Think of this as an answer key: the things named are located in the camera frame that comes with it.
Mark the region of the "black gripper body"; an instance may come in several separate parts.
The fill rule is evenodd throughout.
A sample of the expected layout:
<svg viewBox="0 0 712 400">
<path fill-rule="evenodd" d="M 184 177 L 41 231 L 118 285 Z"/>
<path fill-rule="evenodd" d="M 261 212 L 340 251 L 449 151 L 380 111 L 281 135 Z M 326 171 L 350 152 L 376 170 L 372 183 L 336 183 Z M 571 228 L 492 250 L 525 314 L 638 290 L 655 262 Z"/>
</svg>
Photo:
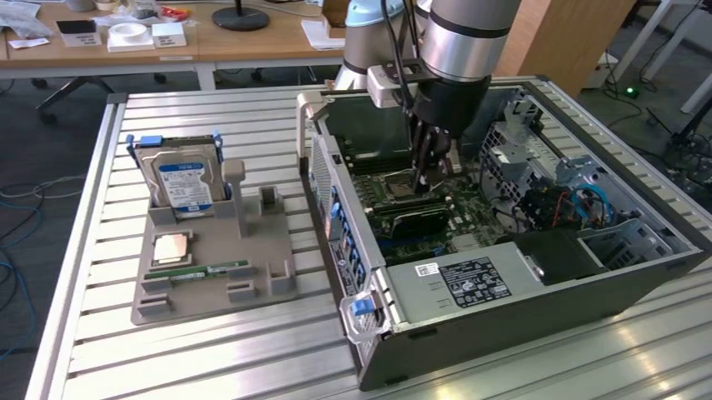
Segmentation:
<svg viewBox="0 0 712 400">
<path fill-rule="evenodd" d="M 445 79 L 421 82 L 413 107 L 417 118 L 429 126 L 447 130 L 453 138 L 461 137 L 473 122 L 489 85 L 491 77 L 475 82 Z"/>
</svg>

